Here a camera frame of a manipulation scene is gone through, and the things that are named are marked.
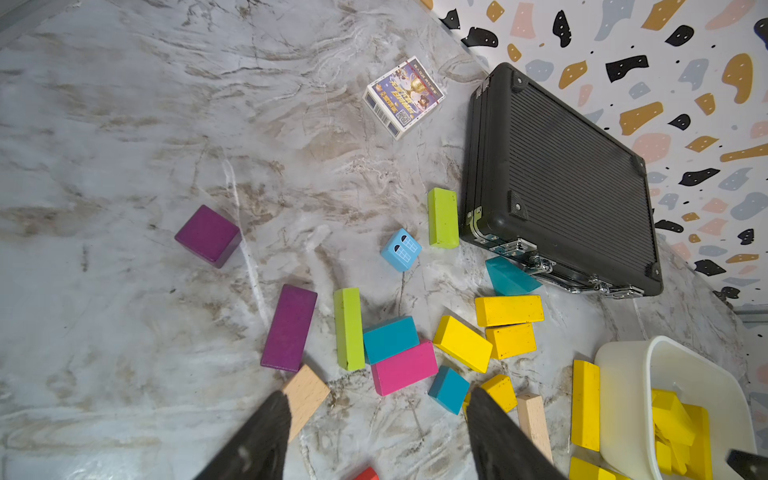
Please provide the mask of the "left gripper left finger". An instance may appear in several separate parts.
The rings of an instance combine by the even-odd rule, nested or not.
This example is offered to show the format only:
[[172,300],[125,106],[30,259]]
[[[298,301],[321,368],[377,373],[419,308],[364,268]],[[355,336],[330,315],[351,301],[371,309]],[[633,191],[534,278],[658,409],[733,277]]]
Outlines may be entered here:
[[274,391],[196,479],[282,479],[291,420],[288,397]]

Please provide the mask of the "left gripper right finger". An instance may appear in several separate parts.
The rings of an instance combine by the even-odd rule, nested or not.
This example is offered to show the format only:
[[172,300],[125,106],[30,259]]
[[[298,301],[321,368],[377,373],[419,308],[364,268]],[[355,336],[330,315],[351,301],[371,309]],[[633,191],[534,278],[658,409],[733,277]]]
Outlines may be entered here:
[[466,413],[479,479],[566,479],[482,388],[472,391]]

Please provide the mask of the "long yellow block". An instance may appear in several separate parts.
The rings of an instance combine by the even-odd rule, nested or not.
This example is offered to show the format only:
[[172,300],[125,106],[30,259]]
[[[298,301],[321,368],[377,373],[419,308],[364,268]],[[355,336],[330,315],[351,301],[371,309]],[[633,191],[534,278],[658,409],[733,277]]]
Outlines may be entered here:
[[573,364],[571,440],[600,451],[600,368],[583,360]]

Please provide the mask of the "white plastic bin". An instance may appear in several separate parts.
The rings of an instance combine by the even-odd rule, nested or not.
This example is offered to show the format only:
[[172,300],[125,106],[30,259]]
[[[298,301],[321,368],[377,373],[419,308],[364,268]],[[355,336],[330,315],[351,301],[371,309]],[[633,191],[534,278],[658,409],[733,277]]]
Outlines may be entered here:
[[734,451],[756,453],[746,397],[724,368],[665,337],[599,348],[600,453],[630,479],[736,479]]

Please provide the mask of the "natural wood block slanted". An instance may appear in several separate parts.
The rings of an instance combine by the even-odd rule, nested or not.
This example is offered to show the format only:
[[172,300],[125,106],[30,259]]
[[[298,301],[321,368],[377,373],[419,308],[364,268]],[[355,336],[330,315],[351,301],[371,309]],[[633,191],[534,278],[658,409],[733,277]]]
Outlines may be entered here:
[[522,394],[518,397],[517,409],[519,426],[523,433],[550,463],[554,463],[542,397]]

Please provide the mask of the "small yellow cube left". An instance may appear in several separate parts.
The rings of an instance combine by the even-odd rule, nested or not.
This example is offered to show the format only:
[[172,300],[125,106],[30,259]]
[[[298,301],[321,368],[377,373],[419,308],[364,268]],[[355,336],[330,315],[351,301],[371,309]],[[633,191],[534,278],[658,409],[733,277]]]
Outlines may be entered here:
[[616,480],[616,475],[597,465],[579,458],[572,458],[570,462],[570,480]]

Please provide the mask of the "small teal cube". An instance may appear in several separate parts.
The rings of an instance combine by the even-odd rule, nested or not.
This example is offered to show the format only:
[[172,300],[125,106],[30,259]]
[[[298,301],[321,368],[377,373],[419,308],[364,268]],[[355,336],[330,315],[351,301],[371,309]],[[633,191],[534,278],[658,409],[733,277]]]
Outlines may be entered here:
[[428,395],[450,413],[458,415],[470,389],[470,383],[457,371],[443,365],[433,381]]

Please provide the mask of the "purple long block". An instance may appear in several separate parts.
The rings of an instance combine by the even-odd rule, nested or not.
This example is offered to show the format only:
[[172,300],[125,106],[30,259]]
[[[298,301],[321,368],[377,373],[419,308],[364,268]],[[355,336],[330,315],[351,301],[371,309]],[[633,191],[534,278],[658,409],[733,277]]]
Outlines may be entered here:
[[310,290],[283,286],[261,357],[263,367],[300,370],[317,297]]

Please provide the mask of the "red block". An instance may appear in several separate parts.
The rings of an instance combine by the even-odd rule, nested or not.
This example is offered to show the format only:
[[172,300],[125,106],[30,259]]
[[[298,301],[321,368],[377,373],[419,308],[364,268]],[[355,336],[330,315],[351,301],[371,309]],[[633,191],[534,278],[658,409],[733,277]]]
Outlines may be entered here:
[[367,467],[354,480],[379,480],[379,476],[373,467]]

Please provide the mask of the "yellow flat block left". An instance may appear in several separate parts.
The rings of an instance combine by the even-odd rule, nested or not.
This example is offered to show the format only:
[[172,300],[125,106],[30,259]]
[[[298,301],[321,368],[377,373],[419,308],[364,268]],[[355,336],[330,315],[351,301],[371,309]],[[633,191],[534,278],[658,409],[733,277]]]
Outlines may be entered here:
[[445,315],[441,318],[432,343],[471,370],[487,372],[492,344],[453,316]]

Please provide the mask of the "large yellow block top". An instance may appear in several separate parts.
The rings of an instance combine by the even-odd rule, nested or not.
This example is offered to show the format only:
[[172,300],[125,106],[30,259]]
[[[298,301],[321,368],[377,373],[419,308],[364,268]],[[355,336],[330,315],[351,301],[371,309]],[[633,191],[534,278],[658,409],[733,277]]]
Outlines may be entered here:
[[536,323],[545,319],[537,295],[479,297],[475,299],[477,324],[483,328]]

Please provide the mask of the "teal block near case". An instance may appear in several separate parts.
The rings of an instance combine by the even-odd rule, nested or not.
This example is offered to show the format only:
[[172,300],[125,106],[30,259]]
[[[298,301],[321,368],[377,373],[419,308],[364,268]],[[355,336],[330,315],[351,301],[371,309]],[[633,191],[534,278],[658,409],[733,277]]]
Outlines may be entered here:
[[486,269],[497,296],[528,295],[541,283],[504,257],[486,261]]

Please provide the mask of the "light blue printed cube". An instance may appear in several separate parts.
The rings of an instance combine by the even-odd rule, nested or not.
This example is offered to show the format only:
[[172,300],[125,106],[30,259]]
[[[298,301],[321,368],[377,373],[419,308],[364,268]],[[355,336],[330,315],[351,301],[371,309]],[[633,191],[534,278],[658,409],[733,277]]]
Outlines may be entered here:
[[408,271],[422,251],[422,246],[403,228],[393,234],[381,256],[397,271]]

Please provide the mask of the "black briefcase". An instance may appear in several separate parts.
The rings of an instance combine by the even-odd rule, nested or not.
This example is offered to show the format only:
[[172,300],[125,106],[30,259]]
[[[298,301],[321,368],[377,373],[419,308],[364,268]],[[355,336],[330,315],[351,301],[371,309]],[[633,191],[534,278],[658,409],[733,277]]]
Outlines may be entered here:
[[463,241],[572,293],[659,295],[644,159],[508,63],[471,94]]

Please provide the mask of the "small card box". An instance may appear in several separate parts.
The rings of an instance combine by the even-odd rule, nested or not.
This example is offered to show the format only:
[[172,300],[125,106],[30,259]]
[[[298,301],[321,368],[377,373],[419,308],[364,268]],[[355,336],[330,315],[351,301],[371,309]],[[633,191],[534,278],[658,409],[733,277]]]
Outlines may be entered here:
[[370,83],[363,103],[399,140],[444,100],[445,93],[415,56]]

